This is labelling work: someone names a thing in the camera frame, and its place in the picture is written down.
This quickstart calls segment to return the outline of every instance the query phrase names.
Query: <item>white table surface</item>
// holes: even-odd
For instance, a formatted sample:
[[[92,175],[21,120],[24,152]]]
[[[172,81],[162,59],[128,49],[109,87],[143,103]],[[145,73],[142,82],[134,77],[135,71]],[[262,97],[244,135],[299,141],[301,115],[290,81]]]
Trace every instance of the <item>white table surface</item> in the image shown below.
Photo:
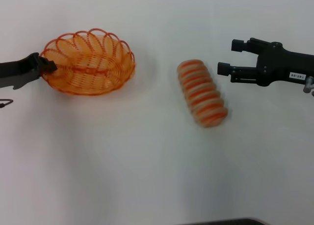
[[[217,63],[250,66],[232,39],[314,54],[313,0],[0,0],[0,62],[66,32],[126,40],[136,75],[100,97],[43,80],[0,98],[0,224],[175,225],[254,217],[312,225],[314,98],[303,86],[232,84]],[[202,129],[177,80],[183,60],[211,70],[230,115]]]

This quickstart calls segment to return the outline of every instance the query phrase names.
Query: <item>blurred orange toy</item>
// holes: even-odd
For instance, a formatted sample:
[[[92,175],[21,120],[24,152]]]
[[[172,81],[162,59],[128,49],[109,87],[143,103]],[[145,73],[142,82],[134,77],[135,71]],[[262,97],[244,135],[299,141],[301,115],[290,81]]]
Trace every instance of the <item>blurred orange toy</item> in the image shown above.
[[[204,63],[197,59],[182,62],[178,66],[178,78],[196,122],[204,128],[219,125],[228,110]]]
[[[73,95],[101,95],[120,89],[135,72],[135,58],[125,41],[94,28],[66,33],[49,42],[42,57],[57,70],[41,76],[54,89]]]

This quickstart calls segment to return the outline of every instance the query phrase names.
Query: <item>orange wicker basket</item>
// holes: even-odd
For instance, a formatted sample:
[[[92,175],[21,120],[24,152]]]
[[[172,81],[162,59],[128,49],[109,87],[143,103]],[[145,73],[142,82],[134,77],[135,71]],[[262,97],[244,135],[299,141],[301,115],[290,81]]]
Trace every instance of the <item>orange wicker basket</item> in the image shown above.
[[[135,57],[125,41],[94,28],[52,40],[40,56],[58,67],[42,77],[54,89],[73,95],[101,95],[120,89],[135,72]]]

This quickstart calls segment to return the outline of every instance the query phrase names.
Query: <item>orange striped object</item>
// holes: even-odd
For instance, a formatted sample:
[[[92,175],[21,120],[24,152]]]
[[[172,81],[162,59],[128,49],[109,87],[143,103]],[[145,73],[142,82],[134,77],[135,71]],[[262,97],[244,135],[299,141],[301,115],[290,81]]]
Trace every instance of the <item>orange striped object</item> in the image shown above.
[[[228,110],[204,63],[197,59],[182,62],[178,78],[194,119],[204,128],[219,125]]]

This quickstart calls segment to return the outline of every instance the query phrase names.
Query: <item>black cable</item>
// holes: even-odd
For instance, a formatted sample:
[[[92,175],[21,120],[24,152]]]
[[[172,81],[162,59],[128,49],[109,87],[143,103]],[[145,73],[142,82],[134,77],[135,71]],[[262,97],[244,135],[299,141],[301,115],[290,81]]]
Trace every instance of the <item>black cable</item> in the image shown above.
[[[11,100],[11,99],[0,99],[0,101],[6,101],[7,102],[7,103],[0,103],[0,108],[3,108],[7,105],[10,105],[13,102],[13,100]]]

